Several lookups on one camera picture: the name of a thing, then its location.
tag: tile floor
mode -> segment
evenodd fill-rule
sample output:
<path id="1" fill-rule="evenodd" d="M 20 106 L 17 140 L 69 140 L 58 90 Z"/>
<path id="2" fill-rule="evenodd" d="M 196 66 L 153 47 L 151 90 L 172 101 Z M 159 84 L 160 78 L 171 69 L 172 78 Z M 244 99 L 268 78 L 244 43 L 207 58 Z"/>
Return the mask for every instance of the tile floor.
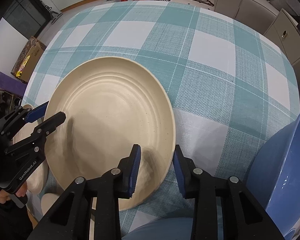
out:
<path id="1" fill-rule="evenodd" d="M 91 3 L 87 3 L 81 6 L 78 6 L 74 9 L 71 9 L 69 11 L 66 11 L 53 25 L 50 23 L 47 24 L 47 26 L 42 30 L 42 32 L 39 34 L 38 39 L 42 41 L 46 46 L 50 43 L 50 41 L 53 39 L 53 37 L 57 34 L 57 32 L 61 29 L 61 27 L 74 15 L 76 15 L 78 12 L 83 11 L 89 7 L 106 4 L 106 3 L 112 3 L 112 2 L 119 2 L 120 0 L 111 0 L 111 1 L 105 1 L 105 0 L 99 0 L 94 1 Z M 209 6 L 202 2 L 197 2 L 194 0 L 172 0 L 173 2 L 179 2 L 179 3 L 185 3 L 185 4 L 191 4 L 194 6 L 198 6 L 201 8 L 214 10 L 214 6 Z"/>

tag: drawer handle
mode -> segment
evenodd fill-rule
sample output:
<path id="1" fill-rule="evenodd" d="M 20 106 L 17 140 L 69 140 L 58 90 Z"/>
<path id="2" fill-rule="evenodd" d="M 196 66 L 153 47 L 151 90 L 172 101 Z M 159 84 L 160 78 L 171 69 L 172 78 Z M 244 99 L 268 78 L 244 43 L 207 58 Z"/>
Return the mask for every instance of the drawer handle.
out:
<path id="1" fill-rule="evenodd" d="M 282 35 L 281 35 L 281 38 L 286 38 L 287 36 L 288 36 L 288 32 L 287 31 L 284 31 L 283 33 L 282 33 Z"/>

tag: silver bolt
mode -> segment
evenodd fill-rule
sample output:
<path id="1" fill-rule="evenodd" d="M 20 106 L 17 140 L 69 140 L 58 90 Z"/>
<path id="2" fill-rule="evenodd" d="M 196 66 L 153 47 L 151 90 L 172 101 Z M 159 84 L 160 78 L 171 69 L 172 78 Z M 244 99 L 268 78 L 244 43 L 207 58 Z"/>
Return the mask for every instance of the silver bolt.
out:
<path id="1" fill-rule="evenodd" d="M 82 182 L 84 182 L 84 178 L 83 178 L 83 177 L 77 177 L 77 178 L 74 180 L 74 182 L 75 182 L 76 184 L 81 184 Z"/>
<path id="2" fill-rule="evenodd" d="M 236 176 L 231 176 L 229 179 L 232 183 L 238 183 L 239 179 Z"/>
<path id="3" fill-rule="evenodd" d="M 120 169 L 118 169 L 118 168 L 114 168 L 114 169 L 112 169 L 111 170 L 111 174 L 113 174 L 113 175 L 117 175 L 117 174 L 119 174 L 121 171 L 120 171 Z"/>
<path id="4" fill-rule="evenodd" d="M 203 173 L 203 170 L 201 170 L 200 168 L 195 168 L 195 169 L 193 169 L 193 172 L 194 172 L 194 174 L 200 175 Z"/>

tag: checkered tablecloth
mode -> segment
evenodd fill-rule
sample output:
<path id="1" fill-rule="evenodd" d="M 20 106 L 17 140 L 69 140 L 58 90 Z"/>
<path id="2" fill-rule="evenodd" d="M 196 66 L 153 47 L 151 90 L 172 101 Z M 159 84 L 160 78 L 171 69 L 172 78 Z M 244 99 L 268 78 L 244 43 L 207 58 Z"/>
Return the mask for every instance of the checkered tablecloth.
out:
<path id="1" fill-rule="evenodd" d="M 177 144 L 217 177 L 244 180 L 265 141 L 300 112 L 293 68 L 276 45 L 221 14 L 159 1 L 105 4 L 71 18 L 42 55 L 23 104 L 48 101 L 71 70 L 101 56 L 135 60 L 157 77 L 173 107 Z M 58 190 L 50 173 L 42 194 Z M 122 234 L 192 208 L 171 167 L 143 204 L 120 212 Z"/>

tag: nightstand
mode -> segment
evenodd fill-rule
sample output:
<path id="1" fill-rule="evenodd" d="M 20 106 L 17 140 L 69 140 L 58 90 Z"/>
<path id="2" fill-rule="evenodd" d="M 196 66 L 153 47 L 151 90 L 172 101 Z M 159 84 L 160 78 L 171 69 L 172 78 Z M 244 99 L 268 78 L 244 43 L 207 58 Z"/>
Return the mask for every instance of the nightstand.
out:
<path id="1" fill-rule="evenodd" d="M 270 25 L 264 36 L 287 56 L 296 74 L 300 96 L 300 32 L 298 23 L 284 9 Z"/>

